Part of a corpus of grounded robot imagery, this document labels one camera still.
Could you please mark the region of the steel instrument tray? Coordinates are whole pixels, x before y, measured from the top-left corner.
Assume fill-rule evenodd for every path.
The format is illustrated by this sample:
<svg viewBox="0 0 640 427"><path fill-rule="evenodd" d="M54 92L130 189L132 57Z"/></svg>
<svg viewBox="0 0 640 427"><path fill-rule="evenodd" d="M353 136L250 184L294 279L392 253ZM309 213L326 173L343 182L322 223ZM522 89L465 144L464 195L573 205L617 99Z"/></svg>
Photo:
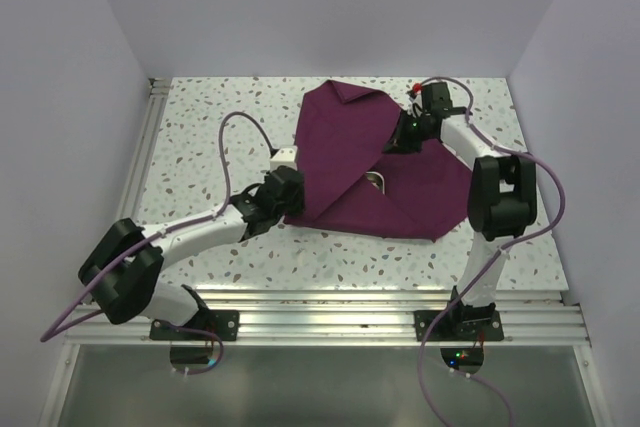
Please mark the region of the steel instrument tray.
<svg viewBox="0 0 640 427"><path fill-rule="evenodd" d="M375 171L368 171L365 173L366 179L382 194L385 193L385 179L384 177Z"/></svg>

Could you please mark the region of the purple cloth mat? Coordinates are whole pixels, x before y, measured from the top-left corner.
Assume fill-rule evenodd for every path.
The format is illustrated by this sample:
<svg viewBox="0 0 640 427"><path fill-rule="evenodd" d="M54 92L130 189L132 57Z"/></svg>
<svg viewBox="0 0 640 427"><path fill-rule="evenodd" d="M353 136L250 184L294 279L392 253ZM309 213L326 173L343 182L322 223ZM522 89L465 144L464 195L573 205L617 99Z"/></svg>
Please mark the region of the purple cloth mat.
<svg viewBox="0 0 640 427"><path fill-rule="evenodd" d="M287 224L435 241L467 217L471 171L439 141L384 154L400 106L386 93L327 80L303 96L295 144L305 209ZM385 193L365 177L385 179Z"/></svg>

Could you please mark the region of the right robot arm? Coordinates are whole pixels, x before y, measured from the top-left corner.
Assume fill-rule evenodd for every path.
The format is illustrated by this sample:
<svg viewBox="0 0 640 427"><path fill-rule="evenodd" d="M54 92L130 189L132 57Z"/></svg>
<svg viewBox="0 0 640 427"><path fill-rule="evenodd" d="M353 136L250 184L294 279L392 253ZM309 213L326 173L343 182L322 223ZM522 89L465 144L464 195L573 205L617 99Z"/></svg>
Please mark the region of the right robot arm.
<svg viewBox="0 0 640 427"><path fill-rule="evenodd" d="M401 113L384 147L388 154L417 153L428 140L452 149L471 170L467 218L474 232L463 275L441 311L417 310L415 332L423 342L501 341L496 307L508 242L524 235L538 213L536 166L491 140L471 119L469 106L454 106L443 77L414 85L411 109Z"/></svg>

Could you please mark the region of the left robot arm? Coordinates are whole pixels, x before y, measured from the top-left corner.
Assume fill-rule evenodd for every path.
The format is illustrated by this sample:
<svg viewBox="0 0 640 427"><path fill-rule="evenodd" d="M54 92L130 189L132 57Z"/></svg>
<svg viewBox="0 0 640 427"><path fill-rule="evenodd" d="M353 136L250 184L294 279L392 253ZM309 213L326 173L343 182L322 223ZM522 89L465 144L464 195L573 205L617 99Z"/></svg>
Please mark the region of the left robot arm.
<svg viewBox="0 0 640 427"><path fill-rule="evenodd" d="M262 235L303 210L303 174L280 166L209 211L147 227L129 218L115 222L78 278L113 325L144 316L154 323L153 340L232 341L237 312L209 309L193 288L161 281L162 272L211 248Z"/></svg>

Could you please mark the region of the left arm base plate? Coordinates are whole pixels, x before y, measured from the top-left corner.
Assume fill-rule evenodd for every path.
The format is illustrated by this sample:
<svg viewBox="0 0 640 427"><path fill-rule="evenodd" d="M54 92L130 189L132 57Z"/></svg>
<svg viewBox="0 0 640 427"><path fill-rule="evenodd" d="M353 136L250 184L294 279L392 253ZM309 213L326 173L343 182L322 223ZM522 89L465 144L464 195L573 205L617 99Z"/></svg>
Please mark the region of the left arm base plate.
<svg viewBox="0 0 640 427"><path fill-rule="evenodd" d="M169 326L154 320L149 338L153 341L204 341L215 334L223 342L237 340L240 313L237 310L199 311L185 326Z"/></svg>

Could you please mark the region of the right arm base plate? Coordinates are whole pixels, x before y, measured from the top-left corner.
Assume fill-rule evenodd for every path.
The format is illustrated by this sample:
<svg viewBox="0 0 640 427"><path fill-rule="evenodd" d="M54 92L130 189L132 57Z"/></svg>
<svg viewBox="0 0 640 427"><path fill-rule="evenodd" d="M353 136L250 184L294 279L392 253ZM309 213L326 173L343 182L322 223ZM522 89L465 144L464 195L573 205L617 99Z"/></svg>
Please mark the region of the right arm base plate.
<svg viewBox="0 0 640 427"><path fill-rule="evenodd" d="M416 339L422 341L428 328L440 314L438 310L413 312ZM440 320L427 336L428 342L499 342L505 339L500 314L497 310L471 309L462 313L451 311Z"/></svg>

